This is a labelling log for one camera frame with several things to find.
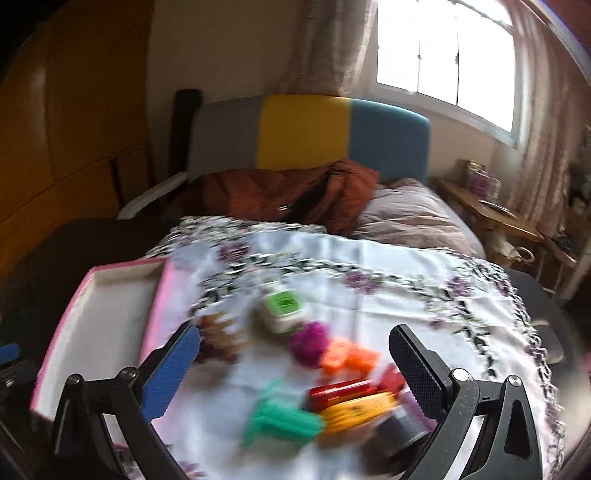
pink box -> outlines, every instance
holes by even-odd
[[[113,378],[163,346],[195,301],[190,276],[191,269],[162,258],[89,270],[47,349],[31,411],[53,421],[69,375]],[[107,416],[107,424],[113,441],[122,443],[116,421]]]

wooden wardrobe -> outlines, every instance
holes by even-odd
[[[0,83],[0,278],[60,225],[114,217],[151,184],[153,0],[70,0]]]

screw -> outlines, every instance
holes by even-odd
[[[516,375],[510,375],[509,376],[509,383],[511,385],[513,385],[514,387],[520,387],[521,386],[521,379]]]
[[[117,375],[119,378],[122,378],[123,380],[132,380],[133,378],[135,378],[135,376],[138,374],[138,369],[134,368],[134,367],[125,367],[121,372],[119,372],[119,375]]]
[[[453,378],[455,378],[456,380],[460,381],[460,382],[465,382],[466,380],[468,380],[470,378],[470,374],[464,370],[463,368],[456,368],[453,372],[452,372]]]
[[[76,385],[80,380],[82,380],[82,375],[72,374],[68,377],[68,380],[66,380],[66,383],[68,385]]]

window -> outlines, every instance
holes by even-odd
[[[468,116],[511,138],[515,49],[507,11],[497,0],[378,0],[376,88],[381,98]]]

purple pom pom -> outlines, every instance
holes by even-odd
[[[291,338],[291,353],[307,367],[318,368],[320,357],[329,345],[329,328],[322,322],[311,322]]]

